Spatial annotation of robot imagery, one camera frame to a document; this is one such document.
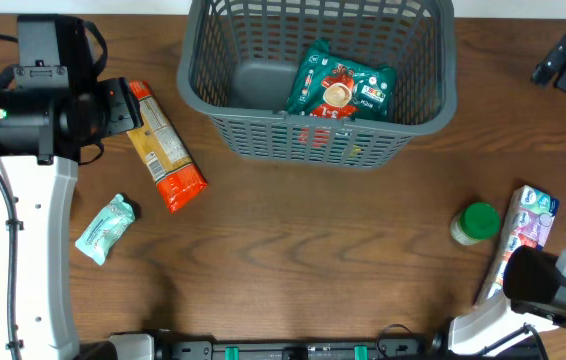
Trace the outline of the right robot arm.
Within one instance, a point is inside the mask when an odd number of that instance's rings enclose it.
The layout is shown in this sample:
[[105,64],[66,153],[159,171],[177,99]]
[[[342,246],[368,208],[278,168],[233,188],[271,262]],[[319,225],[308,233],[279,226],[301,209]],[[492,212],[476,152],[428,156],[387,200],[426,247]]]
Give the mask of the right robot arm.
[[[540,86],[552,83],[566,93],[566,34],[536,66],[531,80]],[[566,249],[555,256],[522,245],[506,263],[501,291],[472,313],[454,318],[433,345],[449,358],[528,359],[530,351],[519,344],[533,337],[536,356],[544,359],[540,335],[556,328],[566,328]]]

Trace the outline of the green lid jar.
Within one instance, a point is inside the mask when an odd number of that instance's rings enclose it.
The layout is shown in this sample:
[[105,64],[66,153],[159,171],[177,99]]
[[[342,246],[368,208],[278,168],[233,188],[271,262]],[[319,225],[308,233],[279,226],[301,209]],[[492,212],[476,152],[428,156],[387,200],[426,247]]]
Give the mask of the green lid jar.
[[475,202],[452,218],[450,234],[461,245],[475,245],[496,236],[501,219],[496,209],[485,202]]

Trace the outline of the Kleenex tissue multipack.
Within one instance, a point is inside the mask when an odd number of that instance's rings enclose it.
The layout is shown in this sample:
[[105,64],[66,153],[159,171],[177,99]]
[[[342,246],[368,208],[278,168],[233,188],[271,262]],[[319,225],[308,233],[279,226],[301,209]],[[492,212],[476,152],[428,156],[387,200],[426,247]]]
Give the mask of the Kleenex tissue multipack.
[[505,268],[517,248],[544,248],[559,204],[558,199],[529,185],[513,193],[493,261],[477,294],[474,308],[502,290]]

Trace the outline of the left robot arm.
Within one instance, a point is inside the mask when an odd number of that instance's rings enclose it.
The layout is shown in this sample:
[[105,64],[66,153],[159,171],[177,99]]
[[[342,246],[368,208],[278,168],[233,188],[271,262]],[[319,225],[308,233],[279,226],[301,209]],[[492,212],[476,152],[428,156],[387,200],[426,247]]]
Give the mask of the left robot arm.
[[124,78],[103,79],[103,37],[66,15],[21,15],[0,75],[0,359],[77,359],[69,220],[81,151],[142,125]]

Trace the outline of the green coffee mix bag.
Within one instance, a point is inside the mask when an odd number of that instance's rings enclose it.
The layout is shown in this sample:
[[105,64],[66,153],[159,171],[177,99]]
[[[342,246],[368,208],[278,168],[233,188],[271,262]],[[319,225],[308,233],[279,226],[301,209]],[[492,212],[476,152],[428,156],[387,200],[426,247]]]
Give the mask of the green coffee mix bag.
[[385,121],[397,80],[389,66],[371,67],[334,56],[324,39],[300,62],[284,111],[290,115]]

